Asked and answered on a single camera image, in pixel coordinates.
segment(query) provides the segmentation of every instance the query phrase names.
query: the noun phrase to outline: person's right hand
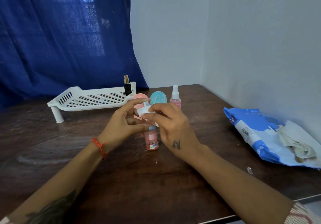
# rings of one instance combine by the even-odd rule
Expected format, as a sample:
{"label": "person's right hand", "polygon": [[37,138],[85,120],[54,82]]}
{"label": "person's right hand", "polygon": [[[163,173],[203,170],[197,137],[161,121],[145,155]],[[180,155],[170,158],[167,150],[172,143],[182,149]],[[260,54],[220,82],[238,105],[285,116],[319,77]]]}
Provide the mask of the person's right hand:
{"label": "person's right hand", "polygon": [[[182,111],[172,103],[157,103],[142,118],[155,121],[159,125],[162,142],[178,157],[187,161],[187,157],[198,150],[200,143]],[[162,112],[168,118],[158,114]]]}

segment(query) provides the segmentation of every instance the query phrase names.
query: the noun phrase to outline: barcode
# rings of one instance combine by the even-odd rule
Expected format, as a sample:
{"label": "barcode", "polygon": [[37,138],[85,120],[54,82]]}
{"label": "barcode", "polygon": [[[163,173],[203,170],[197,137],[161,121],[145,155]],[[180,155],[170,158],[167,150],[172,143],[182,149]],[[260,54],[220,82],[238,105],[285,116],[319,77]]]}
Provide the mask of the barcode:
{"label": "barcode", "polygon": [[249,135],[249,133],[246,131],[246,129],[242,129],[242,132],[245,133],[247,136]]}
{"label": "barcode", "polygon": [[150,145],[150,149],[155,149],[158,146],[158,143]]}

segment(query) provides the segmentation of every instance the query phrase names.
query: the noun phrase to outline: forearm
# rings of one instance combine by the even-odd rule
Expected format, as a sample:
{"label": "forearm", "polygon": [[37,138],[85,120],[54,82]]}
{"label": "forearm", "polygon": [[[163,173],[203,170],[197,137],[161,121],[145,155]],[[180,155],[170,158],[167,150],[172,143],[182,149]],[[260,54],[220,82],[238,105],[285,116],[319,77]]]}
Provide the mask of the forearm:
{"label": "forearm", "polygon": [[[30,216],[31,213],[44,215],[44,207],[46,209],[48,207],[56,208],[52,211],[56,213],[66,212],[101,159],[99,149],[93,143],[90,143],[45,185],[11,213],[8,218],[14,224],[25,223],[30,218],[28,215]],[[45,216],[44,218],[62,217]]]}
{"label": "forearm", "polygon": [[187,162],[247,224],[283,224],[293,202],[200,145]]}

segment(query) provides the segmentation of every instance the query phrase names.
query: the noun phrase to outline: red thread bracelet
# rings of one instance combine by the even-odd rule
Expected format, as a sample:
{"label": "red thread bracelet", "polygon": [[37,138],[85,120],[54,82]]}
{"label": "red thread bracelet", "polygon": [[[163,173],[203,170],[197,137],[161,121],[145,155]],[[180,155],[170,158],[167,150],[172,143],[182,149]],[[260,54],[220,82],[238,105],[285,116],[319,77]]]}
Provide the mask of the red thread bracelet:
{"label": "red thread bracelet", "polygon": [[100,153],[101,153],[101,155],[102,155],[102,159],[104,160],[104,159],[106,158],[107,154],[106,154],[106,152],[102,149],[102,147],[103,147],[103,145],[105,145],[106,143],[100,144],[96,138],[93,138],[91,141],[99,148]]}

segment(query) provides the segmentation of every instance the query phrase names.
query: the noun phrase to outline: person's left hand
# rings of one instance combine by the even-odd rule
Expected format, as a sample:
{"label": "person's left hand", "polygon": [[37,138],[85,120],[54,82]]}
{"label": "person's left hand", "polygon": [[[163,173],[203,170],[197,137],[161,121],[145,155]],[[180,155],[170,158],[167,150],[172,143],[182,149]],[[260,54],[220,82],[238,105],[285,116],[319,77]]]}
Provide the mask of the person's left hand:
{"label": "person's left hand", "polygon": [[134,118],[138,116],[134,105],[150,101],[150,98],[138,98],[129,100],[121,108],[117,109],[109,120],[106,128],[97,137],[100,144],[106,142],[108,150],[116,148],[129,136],[155,130],[155,127],[147,124],[145,120]]}

